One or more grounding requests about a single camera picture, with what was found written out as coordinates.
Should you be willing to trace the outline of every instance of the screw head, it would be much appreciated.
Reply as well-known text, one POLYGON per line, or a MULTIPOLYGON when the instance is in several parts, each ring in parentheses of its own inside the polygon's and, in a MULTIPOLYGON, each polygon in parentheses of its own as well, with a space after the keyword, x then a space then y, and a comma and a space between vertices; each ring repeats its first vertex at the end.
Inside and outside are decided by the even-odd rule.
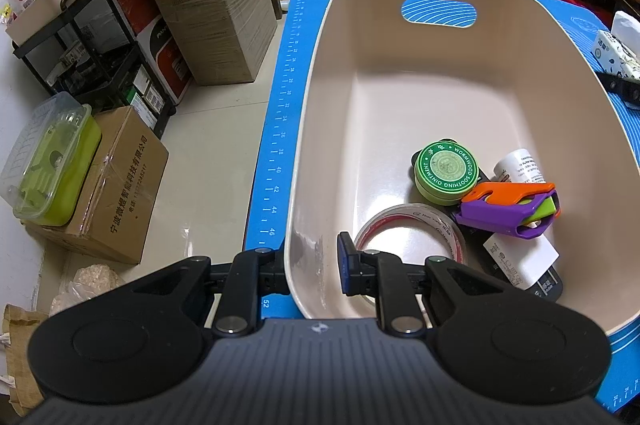
POLYGON ((230 335, 244 331, 246 326, 246 320, 236 315, 222 317, 218 322, 216 322, 216 329, 218 331, 222 331, 223 333, 228 333, 230 335))
POLYGON ((391 321, 391 327, 398 333, 415 333, 423 326, 424 322, 415 317, 396 317, 391 321))

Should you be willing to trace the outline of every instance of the white tissue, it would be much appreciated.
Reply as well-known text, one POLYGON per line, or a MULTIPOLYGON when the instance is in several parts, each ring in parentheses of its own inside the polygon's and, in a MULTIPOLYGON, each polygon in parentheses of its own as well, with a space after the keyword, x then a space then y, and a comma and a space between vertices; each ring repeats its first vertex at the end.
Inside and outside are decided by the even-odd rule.
POLYGON ((640 55, 640 22, 631 15, 616 11, 611 34, 636 55, 640 55))

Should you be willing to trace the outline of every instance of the roll of clear tape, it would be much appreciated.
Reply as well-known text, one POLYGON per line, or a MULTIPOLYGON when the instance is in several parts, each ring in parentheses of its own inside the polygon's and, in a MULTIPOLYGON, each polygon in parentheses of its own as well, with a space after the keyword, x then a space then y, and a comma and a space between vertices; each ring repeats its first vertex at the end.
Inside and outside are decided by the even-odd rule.
MULTIPOLYGON (((354 242, 356 249, 364 249, 364 246, 377 234, 380 228, 396 221, 418 221, 435 229, 447 243, 450 251, 450 259, 460 262, 461 264, 466 264, 464 239, 457 225, 448 215, 428 204, 421 204, 420 202, 397 204, 371 217, 371 219, 360 228, 356 236, 354 242)), ((372 297, 364 297, 364 299, 372 305, 376 303, 372 297)), ((425 309, 419 296, 418 303, 424 313, 425 309)))

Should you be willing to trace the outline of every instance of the transparent plastic box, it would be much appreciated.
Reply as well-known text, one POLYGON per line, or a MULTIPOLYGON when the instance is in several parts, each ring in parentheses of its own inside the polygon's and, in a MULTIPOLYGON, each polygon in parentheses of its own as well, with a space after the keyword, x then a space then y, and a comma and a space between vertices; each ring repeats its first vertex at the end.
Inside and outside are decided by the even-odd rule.
POLYGON ((91 107, 68 92, 37 106, 0 174, 0 196, 15 217, 39 225, 66 224, 100 138, 91 107))

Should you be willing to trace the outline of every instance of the blue mat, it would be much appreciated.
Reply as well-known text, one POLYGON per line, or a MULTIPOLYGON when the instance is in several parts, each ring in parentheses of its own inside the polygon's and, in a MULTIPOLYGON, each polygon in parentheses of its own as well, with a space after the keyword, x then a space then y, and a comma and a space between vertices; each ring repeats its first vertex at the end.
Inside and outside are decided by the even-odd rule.
MULTIPOLYGON (((591 55, 599 29, 606 29, 590 11, 559 0, 537 0, 556 18, 590 65, 602 70, 591 55)), ((245 248, 278 249, 284 240, 298 126, 311 56, 329 0, 291 0, 264 120, 246 229, 245 248)), ((467 26, 476 18, 468 4, 445 0, 408 0, 402 13, 417 22, 467 26)), ((640 112, 619 97, 609 98, 640 162, 640 112)), ((262 300, 262 316, 302 318, 290 296, 262 300)), ((613 358, 597 400, 615 411, 640 392, 640 319, 611 337, 613 358)))

